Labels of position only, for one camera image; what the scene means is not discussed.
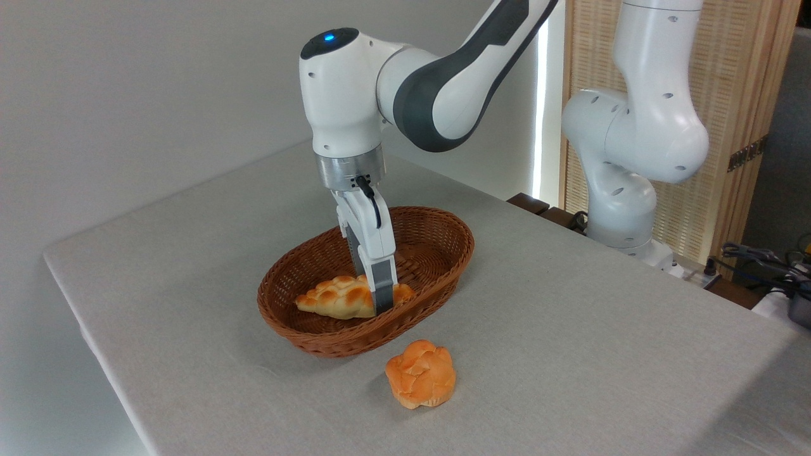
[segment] gray object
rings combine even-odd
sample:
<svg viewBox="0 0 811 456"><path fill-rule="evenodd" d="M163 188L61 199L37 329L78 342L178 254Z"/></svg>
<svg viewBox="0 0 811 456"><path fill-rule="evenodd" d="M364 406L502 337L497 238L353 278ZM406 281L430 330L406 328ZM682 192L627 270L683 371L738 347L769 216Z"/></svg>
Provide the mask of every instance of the gray object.
<svg viewBox="0 0 811 456"><path fill-rule="evenodd" d="M335 224L308 143L47 249L153 453L811 453L811 338L386 161L390 204L454 212L476 251L437 313L352 358L293 348L256 307L270 266ZM408 411L384 365L420 338L450 349L457 391Z"/></svg>
<svg viewBox="0 0 811 456"><path fill-rule="evenodd" d="M805 293L795 293L788 304L788 318L800 326L811 329L811 279L795 276L796 284L805 290Z"/></svg>

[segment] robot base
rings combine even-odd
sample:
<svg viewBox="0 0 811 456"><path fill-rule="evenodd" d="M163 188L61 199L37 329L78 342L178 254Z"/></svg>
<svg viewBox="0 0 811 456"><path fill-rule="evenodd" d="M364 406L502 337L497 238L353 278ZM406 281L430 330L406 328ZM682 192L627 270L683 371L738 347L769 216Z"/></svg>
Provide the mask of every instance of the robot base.
<svg viewBox="0 0 811 456"><path fill-rule="evenodd" d="M676 277L682 277L684 274L684 269L673 260L673 250L655 239L651 239L639 247L617 248L616 250Z"/></svg>

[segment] white wall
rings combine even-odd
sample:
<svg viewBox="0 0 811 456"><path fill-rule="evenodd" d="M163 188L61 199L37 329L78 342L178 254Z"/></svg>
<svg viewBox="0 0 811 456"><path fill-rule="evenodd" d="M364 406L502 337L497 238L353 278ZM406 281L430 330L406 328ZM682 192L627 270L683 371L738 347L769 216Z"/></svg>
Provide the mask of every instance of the white wall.
<svg viewBox="0 0 811 456"><path fill-rule="evenodd" d="M144 452L43 247L306 140L297 58L316 33L352 25L445 54L489 3L0 0L0 454ZM528 191L534 56L472 139L492 155L429 156L396 135L387 150Z"/></svg>

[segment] croissant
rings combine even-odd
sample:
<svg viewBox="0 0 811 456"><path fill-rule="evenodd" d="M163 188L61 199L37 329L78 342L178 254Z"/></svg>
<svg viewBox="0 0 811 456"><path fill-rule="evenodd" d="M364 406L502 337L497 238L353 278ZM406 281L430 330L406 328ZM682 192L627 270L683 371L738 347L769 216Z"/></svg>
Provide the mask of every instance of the croissant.
<svg viewBox="0 0 811 456"><path fill-rule="evenodd" d="M414 290L405 283L398 283L393 287L393 294L394 305L397 306L411 299ZM375 316L375 305L371 300L366 275L358 278L338 276L321 282L306 295L299 295L295 303L298 310L340 320Z"/></svg>
<svg viewBox="0 0 811 456"><path fill-rule="evenodd" d="M447 402L456 385L450 352L427 340L412 342L402 355L391 358L386 364L386 377L394 397L410 410Z"/></svg>

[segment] basket rim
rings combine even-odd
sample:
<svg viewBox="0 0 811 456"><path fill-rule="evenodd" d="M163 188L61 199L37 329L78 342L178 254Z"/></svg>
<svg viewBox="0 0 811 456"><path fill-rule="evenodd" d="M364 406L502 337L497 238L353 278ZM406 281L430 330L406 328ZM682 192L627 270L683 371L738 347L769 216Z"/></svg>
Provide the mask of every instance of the basket rim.
<svg viewBox="0 0 811 456"><path fill-rule="evenodd" d="M456 224L460 230L458 231L461 234L461 237L464 238L464 244L467 248L461 253L459 261L453 265L448 272L442 274L434 284L428 288L424 288L420 290L413 298L409 299L406 303L403 303L397 309L392 309L388 312L385 312L383 315L375 316L372 318L364 319L361 323L351 326L349 328L342 328L337 331L331 331L327 333L310 333L307 331L301 331L298 329L294 329L285 325L284 323L279 320L275 314L270 312L266 309L266 306L263 305L263 288L266 283L271 283L272 280L281 272L281 269L284 265L287 264L288 261L292 260L299 254L302 250L309 247L309 244L313 242L315 239L318 239L322 236L330 235L335 231L339 231L340 228L338 226L334 226L325 232L318 234L312 239L308 239L307 241L299 244L298 246L291 249L285 255L283 255L277 262L271 267L271 269L265 274L262 282L260 283L260 288L258 290L258 298L259 298L259 308L262 317L265 321L270 325L274 330L276 330L279 335L287 339L295 339L295 338L312 338L317 337L322 340L324 339L341 339L342 341L345 340L345 336L349 333L357 334L358 336L371 332L380 326L387 326L395 323L395 320L401 316L401 314L405 313L406 311L410 310L414 307L416 303L422 303L425 298L428 298L432 295L435 295L441 292L446 286L450 285L452 282L458 281L461 273L466 269L468 263L473 256L474 250L474 238L473 233L470 231L470 228L454 213L450 213L449 211L438 209L438 208L429 208L425 206L396 206L389 208L390 213L405 213L405 212L424 212L424 213L438 213L446 217L450 217L454 224Z"/></svg>

